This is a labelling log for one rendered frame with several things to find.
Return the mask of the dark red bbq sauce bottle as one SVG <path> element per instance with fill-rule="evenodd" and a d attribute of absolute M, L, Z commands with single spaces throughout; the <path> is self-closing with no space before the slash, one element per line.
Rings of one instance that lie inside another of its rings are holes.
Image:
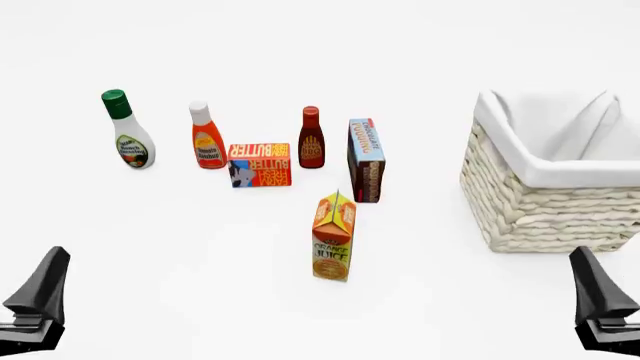
<path fill-rule="evenodd" d="M 319 109 L 304 107 L 303 124 L 299 135 L 298 158 L 301 167 L 317 169 L 325 164 L 325 142 L 319 122 Z"/>

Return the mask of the tomato ketchup bottle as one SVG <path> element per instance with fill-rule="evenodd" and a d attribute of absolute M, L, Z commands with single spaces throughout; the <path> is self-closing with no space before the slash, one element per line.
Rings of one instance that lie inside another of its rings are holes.
<path fill-rule="evenodd" d="M 222 136 L 213 122 L 206 101 L 193 101 L 189 105 L 193 127 L 192 143 L 197 162 L 204 169 L 220 169 L 227 164 Z"/>

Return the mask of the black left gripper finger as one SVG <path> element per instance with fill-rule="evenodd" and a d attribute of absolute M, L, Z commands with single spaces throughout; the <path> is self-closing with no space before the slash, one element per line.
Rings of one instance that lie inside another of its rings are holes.
<path fill-rule="evenodd" d="M 28 280 L 3 302 L 16 315 L 39 315 L 65 324 L 64 285 L 70 254 L 61 246 L 51 248 Z"/>

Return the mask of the butter box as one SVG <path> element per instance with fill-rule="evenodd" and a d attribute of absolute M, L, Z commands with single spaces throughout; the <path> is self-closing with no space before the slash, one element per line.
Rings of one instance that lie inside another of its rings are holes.
<path fill-rule="evenodd" d="M 292 185 L 288 143 L 232 144 L 228 169 L 233 188 Z"/>

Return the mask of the white ranch dressing bottle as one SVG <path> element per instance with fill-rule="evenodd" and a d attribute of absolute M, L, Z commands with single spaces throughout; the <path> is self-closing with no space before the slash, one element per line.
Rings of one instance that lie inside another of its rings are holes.
<path fill-rule="evenodd" d="M 111 89 L 101 99 L 114 125 L 115 147 L 120 157 L 134 169 L 150 167 L 155 161 L 155 144 L 137 122 L 125 92 Z"/>

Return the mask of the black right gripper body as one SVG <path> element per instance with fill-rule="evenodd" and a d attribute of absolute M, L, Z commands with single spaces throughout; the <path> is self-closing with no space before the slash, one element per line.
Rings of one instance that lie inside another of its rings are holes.
<path fill-rule="evenodd" d="M 584 349 L 640 356 L 640 323 L 626 321 L 636 311 L 596 314 L 577 310 L 575 331 Z"/>

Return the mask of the orange juice carton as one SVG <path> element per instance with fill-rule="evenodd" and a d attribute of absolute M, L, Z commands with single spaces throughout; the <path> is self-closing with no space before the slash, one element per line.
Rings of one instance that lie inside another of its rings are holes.
<path fill-rule="evenodd" d="M 319 201 L 312 226 L 312 269 L 317 278 L 349 277 L 356 204 L 336 191 Z"/>

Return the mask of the chocolate pudding box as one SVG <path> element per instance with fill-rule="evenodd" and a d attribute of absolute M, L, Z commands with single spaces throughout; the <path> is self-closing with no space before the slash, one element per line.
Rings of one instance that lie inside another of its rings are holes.
<path fill-rule="evenodd" d="M 377 203 L 386 159 L 372 119 L 350 119 L 347 161 L 354 200 Z"/>

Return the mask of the woven basket with white liner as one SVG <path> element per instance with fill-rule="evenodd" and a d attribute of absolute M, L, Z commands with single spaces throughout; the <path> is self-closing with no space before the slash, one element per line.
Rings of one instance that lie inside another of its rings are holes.
<path fill-rule="evenodd" d="M 494 252 L 616 251 L 640 233 L 640 119 L 609 91 L 482 91 L 460 182 Z"/>

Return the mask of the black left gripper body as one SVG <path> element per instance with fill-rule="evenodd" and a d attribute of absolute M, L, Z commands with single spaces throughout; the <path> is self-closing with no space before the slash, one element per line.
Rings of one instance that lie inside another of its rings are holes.
<path fill-rule="evenodd" d="M 0 323 L 0 356 L 55 350 L 64 331 L 56 320 L 16 315 L 13 323 Z"/>

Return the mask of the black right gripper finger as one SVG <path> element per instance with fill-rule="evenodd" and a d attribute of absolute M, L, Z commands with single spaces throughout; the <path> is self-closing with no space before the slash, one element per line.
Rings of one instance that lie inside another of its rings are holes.
<path fill-rule="evenodd" d="M 640 311 L 640 305 L 607 275 L 593 252 L 579 246 L 569 255 L 576 288 L 575 323 L 622 319 Z"/>

